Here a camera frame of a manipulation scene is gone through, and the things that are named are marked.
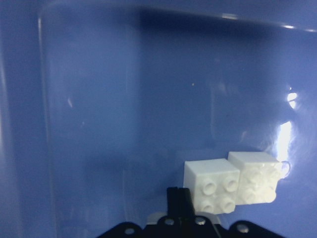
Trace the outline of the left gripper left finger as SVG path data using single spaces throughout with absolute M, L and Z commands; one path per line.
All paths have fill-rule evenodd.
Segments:
M 178 217 L 178 187 L 167 188 L 167 214 L 170 217 Z

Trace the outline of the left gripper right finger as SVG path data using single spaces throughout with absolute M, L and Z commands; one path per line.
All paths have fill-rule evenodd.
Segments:
M 191 193 L 188 188 L 179 188 L 179 216 L 181 218 L 192 218 L 195 216 Z

